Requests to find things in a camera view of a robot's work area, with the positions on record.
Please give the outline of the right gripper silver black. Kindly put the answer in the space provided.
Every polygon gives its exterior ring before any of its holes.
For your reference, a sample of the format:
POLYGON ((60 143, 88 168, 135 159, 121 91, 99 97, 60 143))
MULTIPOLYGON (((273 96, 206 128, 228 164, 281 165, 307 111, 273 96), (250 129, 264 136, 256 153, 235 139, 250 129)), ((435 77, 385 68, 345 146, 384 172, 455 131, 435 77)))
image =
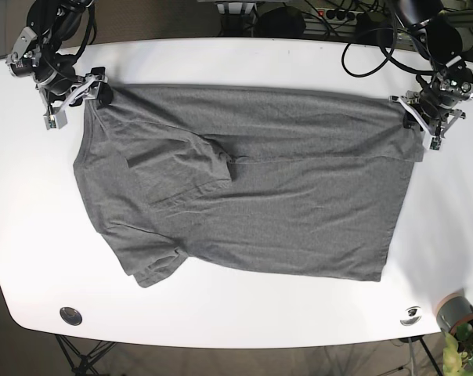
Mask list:
POLYGON ((43 119, 48 130, 61 129, 67 124, 66 109, 78 107, 86 100, 96 101, 98 107, 108 107, 114 99, 108 85, 105 67, 93 67, 85 76, 74 76, 75 81, 53 73, 37 82, 36 89, 45 106, 43 119))

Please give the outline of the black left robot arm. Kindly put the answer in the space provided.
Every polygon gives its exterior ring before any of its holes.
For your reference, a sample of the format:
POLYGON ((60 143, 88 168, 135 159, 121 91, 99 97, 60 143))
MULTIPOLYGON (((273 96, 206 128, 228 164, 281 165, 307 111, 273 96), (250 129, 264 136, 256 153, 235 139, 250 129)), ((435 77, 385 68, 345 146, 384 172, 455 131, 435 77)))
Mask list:
POLYGON ((404 127, 418 127, 425 132, 424 147, 439 150, 445 134, 465 112, 456 105, 473 98, 473 70, 461 57, 463 42, 459 32, 446 20, 440 1, 390 1, 388 7, 413 39, 418 53, 431 64, 428 73, 403 66, 415 75, 419 92, 391 96, 404 110, 404 127))

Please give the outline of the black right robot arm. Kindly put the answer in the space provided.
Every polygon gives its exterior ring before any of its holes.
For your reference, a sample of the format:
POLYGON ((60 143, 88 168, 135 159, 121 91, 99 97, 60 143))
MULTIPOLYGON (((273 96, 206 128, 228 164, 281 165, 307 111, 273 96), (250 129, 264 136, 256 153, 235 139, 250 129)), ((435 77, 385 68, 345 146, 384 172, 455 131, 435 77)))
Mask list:
POLYGON ((36 1, 31 6, 27 25, 5 62, 11 75, 33 78, 45 106, 44 122, 48 130, 67 124, 69 107, 78 107, 86 100, 95 100, 101 107, 111 104, 114 95, 104 67, 93 67, 84 76, 76 74, 74 69, 96 34, 93 1, 36 1), (85 13, 88 21, 77 52, 60 54, 61 45, 76 34, 85 13))

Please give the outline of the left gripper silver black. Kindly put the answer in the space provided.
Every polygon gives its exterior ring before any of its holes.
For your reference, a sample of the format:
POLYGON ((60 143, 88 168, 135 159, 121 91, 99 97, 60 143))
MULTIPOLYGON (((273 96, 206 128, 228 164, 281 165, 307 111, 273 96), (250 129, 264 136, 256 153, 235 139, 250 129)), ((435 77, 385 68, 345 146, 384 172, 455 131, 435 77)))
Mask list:
POLYGON ((444 107, 424 91, 407 91, 404 96, 389 96, 391 103, 404 109, 403 127, 423 132, 421 136, 426 150, 440 150, 445 134, 466 113, 453 107, 444 107))

